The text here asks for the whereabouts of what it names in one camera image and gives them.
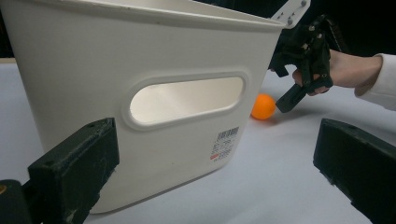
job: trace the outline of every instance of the ping pong ball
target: ping pong ball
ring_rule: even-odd
[[[275,113],[275,110],[275,100],[268,94],[260,93],[251,110],[251,116],[254,119],[269,119]]]

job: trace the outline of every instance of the screw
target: screw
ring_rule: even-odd
[[[0,194],[6,192],[7,186],[6,185],[0,185]]]

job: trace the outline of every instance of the white tabletop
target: white tabletop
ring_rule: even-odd
[[[291,76],[268,72],[261,92],[278,99]],[[396,146],[396,113],[332,87],[306,96],[292,111],[249,119],[223,168],[117,212],[90,215],[92,224],[369,224],[350,200],[313,165],[323,118],[355,125]],[[22,184],[27,166],[43,155],[18,67],[0,64],[0,179]]]

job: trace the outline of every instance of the sticker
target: sticker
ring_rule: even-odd
[[[212,149],[210,160],[219,161],[230,155],[239,127],[219,133]]]

